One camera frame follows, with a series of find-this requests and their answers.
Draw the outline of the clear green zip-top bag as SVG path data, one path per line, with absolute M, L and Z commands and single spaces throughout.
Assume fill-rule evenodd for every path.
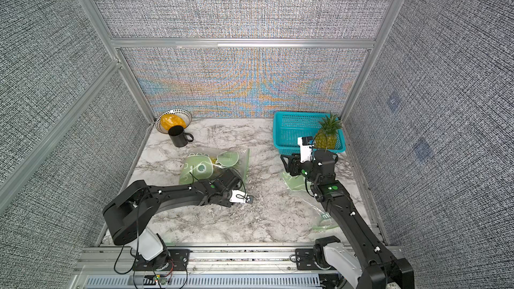
M 312 197 L 313 194 L 307 192 L 310 182 L 302 175 L 292 176 L 287 172 L 282 172 L 281 177 L 289 193 L 302 202 L 301 211 L 308 217 L 313 231 L 327 231 L 338 227 L 335 220 Z

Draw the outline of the yellow pineapple with green crown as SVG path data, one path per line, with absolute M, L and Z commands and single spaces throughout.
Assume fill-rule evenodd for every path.
M 314 146 L 318 149 L 335 149 L 338 132 L 342 128 L 341 121 L 337 115 L 330 114 L 319 124 L 321 127 L 314 138 Z

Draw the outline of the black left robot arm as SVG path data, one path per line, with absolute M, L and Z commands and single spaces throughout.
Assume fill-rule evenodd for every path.
M 194 178 L 187 185 L 163 187 L 137 180 L 104 207 L 103 218 L 114 245 L 135 251 L 131 271 L 157 271 L 182 261 L 174 258 L 162 237 L 149 229 L 154 215 L 187 206 L 232 207 L 253 201 L 239 173 L 225 169 L 215 177 Z

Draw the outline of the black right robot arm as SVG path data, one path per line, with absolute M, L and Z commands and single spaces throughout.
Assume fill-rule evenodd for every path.
M 316 150 L 306 161 L 299 153 L 281 155 L 285 171 L 311 183 L 312 196 L 343 231 L 354 255 L 334 237 L 315 242 L 315 261 L 322 268 L 334 267 L 353 288 L 414 288 L 414 269 L 398 259 L 379 241 L 357 210 L 349 192 L 337 180 L 339 161 L 330 151 Z

